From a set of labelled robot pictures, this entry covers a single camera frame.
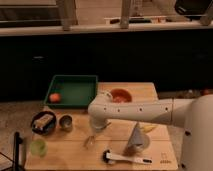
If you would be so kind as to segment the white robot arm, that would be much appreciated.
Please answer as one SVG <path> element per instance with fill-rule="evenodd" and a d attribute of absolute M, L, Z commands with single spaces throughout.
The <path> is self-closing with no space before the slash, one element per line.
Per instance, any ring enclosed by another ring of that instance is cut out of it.
<path fill-rule="evenodd" d="M 109 119 L 173 125 L 184 129 L 179 171 L 213 171 L 213 94 L 194 99 L 113 103 L 109 92 L 99 93 L 88 106 L 95 132 Z"/>

